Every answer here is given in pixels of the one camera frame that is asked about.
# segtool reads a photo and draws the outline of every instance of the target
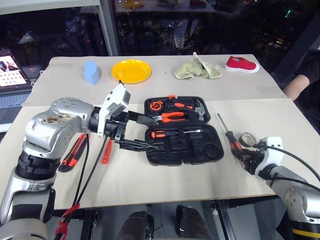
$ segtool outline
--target blue sponge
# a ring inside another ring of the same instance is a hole
[[[85,77],[85,80],[87,80],[92,85],[96,85],[101,77],[97,64],[94,61],[90,60],[84,63],[83,67],[83,75]]]

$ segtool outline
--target black sleeve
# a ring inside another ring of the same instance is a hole
[[[305,59],[303,60],[301,66],[295,74],[306,76],[310,84],[319,81],[320,78],[320,50],[310,51],[307,53]]]

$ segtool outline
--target laptop screen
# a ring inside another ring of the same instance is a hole
[[[0,51],[0,95],[25,92],[32,87],[10,50]]]

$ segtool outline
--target person's arm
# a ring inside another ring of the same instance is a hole
[[[294,101],[299,97],[300,93],[309,86],[309,84],[309,78],[305,75],[299,74],[283,89],[283,92],[288,98]]]

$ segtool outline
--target laptop keyboard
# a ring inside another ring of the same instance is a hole
[[[0,97],[0,109],[20,107],[29,94],[17,94],[11,96]]]

